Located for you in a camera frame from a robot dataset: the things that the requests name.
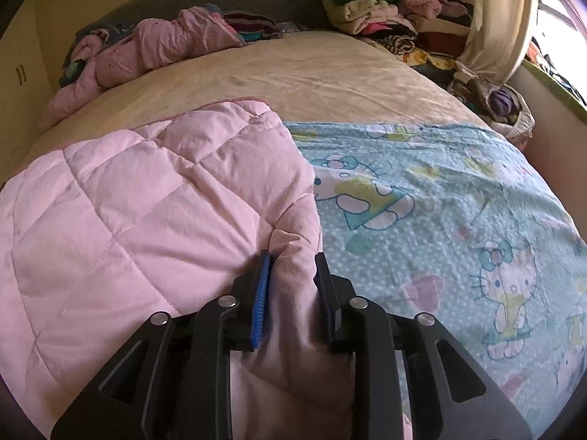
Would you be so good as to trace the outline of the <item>pink quilted blanket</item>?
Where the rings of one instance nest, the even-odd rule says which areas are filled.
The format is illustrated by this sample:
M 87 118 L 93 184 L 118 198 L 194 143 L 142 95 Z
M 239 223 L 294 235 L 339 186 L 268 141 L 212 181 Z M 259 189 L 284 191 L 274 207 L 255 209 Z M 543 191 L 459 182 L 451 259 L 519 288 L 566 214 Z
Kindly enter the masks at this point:
M 239 439 L 347 439 L 352 361 L 320 339 L 313 168 L 263 101 L 212 103 L 31 162 L 1 193 L 1 376 L 49 435 L 154 312 L 274 266 L 261 348 L 231 357 Z

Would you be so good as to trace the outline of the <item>pile of mixed clothes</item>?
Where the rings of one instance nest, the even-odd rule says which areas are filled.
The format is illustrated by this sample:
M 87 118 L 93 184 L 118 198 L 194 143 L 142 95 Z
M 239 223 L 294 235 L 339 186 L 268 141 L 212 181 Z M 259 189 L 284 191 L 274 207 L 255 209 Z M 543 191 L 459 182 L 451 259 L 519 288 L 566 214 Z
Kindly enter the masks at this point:
M 463 0 L 324 0 L 339 32 L 384 49 L 457 98 L 517 148 L 535 120 L 508 81 L 497 84 L 461 65 L 474 2 Z

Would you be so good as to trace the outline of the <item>blue Hello Kitty sheet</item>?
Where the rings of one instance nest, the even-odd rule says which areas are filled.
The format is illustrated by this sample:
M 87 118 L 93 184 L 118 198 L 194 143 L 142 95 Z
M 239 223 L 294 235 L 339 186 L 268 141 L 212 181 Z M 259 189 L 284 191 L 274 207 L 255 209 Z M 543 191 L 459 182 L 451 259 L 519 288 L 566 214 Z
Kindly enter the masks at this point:
M 288 130 L 330 269 L 389 312 L 435 315 L 543 434 L 586 369 L 586 244 L 524 155 L 470 124 Z

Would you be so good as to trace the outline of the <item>beige mattress cover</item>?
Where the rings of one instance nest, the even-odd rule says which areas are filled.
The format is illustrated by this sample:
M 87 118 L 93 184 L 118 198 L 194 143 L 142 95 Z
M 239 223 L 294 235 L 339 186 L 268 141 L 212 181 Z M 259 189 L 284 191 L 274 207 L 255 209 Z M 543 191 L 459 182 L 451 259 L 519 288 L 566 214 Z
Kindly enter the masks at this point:
M 285 122 L 485 126 L 387 50 L 340 33 L 311 31 L 182 60 L 112 88 L 42 135 L 24 161 L 238 98 L 267 102 Z

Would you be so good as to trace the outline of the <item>crumpled pink comforter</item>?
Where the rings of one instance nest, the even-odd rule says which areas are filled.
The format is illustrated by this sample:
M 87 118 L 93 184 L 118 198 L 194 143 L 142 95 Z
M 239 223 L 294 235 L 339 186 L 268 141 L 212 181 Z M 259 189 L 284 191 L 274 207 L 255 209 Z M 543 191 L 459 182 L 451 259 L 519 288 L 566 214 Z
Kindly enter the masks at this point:
M 62 88 L 50 100 L 41 128 L 53 128 L 105 91 L 151 70 L 245 45 L 221 13 L 201 6 L 182 9 L 172 20 L 143 19 L 127 31 L 92 30 L 71 49 Z

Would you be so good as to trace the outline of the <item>cream built-in wardrobe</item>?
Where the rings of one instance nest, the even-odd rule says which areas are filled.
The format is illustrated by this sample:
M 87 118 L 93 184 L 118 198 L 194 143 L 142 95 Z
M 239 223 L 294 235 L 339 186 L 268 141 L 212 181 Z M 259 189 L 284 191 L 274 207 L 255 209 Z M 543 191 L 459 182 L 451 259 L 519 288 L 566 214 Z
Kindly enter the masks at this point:
M 25 3 L 1 38 L 1 180 L 20 167 L 41 137 L 52 96 L 37 33 L 34 2 Z

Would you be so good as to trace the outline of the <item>dark patterned pillow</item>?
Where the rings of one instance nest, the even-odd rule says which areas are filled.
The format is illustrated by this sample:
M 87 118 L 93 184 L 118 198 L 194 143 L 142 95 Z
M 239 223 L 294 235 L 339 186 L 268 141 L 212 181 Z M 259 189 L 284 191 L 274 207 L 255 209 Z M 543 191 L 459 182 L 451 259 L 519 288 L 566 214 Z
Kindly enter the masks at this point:
M 282 37 L 281 29 L 271 18 L 256 13 L 233 11 L 224 14 L 224 20 L 247 43 Z

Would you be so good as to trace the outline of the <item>cream curtain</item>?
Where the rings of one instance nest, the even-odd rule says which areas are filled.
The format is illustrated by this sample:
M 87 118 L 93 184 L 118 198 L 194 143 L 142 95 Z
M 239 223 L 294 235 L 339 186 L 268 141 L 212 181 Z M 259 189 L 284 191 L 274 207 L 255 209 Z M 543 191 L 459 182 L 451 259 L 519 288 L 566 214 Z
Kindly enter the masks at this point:
M 538 0 L 475 0 L 470 33 L 457 61 L 480 77 L 505 83 L 526 54 L 537 8 Z

